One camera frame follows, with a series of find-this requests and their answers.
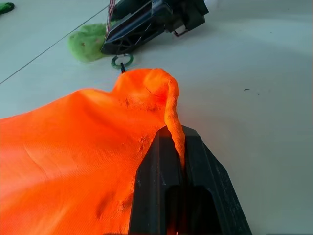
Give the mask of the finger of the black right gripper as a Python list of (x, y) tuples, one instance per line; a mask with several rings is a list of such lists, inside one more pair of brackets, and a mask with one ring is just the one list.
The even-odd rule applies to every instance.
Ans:
[(137, 10), (125, 12), (114, 10), (115, 24), (100, 49), (106, 55), (131, 53), (139, 46), (165, 31), (165, 21), (172, 15), (171, 10)]
[(112, 26), (122, 23), (155, 25), (152, 15), (156, 6), (156, 0), (121, 0), (113, 9)]

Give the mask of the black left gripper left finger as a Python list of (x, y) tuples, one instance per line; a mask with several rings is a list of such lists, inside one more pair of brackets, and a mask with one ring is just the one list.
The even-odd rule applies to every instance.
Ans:
[(130, 235), (175, 235), (181, 220), (182, 173), (167, 127), (157, 131), (136, 171)]

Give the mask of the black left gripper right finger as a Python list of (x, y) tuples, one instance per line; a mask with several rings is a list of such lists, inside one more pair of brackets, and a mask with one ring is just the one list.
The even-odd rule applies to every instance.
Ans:
[(192, 235), (252, 233), (228, 172), (196, 130), (183, 127), (190, 188), (187, 230)]

